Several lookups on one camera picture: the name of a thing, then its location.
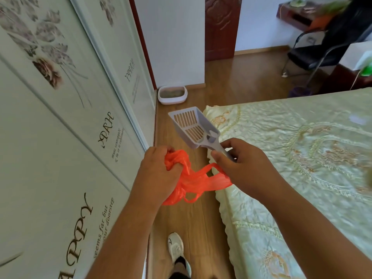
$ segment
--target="electrical outlet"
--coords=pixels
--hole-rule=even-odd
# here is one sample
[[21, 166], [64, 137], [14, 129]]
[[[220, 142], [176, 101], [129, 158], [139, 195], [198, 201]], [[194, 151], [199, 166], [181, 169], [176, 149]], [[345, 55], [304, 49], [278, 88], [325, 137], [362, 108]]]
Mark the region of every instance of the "electrical outlet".
[[314, 37], [309, 36], [309, 37], [307, 37], [306, 42], [308, 42], [308, 43], [310, 43], [311, 45], [314, 46], [315, 43], [317, 42], [317, 40]]

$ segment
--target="orange object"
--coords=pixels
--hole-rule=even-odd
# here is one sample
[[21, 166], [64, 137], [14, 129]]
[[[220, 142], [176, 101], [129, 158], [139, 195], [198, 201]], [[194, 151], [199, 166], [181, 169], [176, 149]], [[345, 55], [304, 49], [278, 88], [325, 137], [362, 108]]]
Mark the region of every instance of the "orange object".
[[[193, 203], [206, 191], [221, 190], [232, 185], [230, 178], [216, 163], [208, 164], [198, 172], [194, 172], [191, 169], [189, 156], [184, 150], [167, 153], [164, 163], [167, 170], [170, 170], [176, 163], [182, 164], [183, 170], [176, 188], [163, 205], [174, 205], [182, 199], [188, 203]], [[206, 173], [212, 167], [216, 168], [220, 173], [208, 177]], [[188, 200], [186, 199], [186, 193], [196, 193], [196, 197]]]

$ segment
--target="wardrobe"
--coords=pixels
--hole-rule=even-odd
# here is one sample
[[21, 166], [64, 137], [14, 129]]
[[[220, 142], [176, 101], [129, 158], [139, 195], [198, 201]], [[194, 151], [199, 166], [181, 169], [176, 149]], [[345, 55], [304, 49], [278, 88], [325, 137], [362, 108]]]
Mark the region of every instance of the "wardrobe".
[[153, 145], [128, 0], [0, 0], [0, 278], [84, 278]]

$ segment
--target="white sneaker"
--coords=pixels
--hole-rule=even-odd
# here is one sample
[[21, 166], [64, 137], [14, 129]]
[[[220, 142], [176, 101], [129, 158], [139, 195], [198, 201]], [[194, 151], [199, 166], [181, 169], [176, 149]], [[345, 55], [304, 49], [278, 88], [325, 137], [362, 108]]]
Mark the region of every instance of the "white sneaker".
[[[183, 255], [183, 241], [176, 232], [173, 232], [168, 236], [168, 250], [172, 258], [173, 264], [176, 261], [176, 259], [179, 258], [180, 256], [185, 258]], [[191, 277], [191, 266], [187, 260], [186, 270], [189, 274], [189, 277]]]

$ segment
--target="person's left arm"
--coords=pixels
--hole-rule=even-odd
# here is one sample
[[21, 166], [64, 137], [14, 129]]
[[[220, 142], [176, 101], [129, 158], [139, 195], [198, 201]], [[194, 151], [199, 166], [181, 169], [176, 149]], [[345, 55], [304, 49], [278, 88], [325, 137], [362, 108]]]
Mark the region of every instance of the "person's left arm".
[[167, 171], [164, 157], [171, 147], [150, 147], [141, 162], [127, 204], [120, 213], [86, 279], [142, 277], [147, 241], [161, 204], [173, 192], [182, 171]]

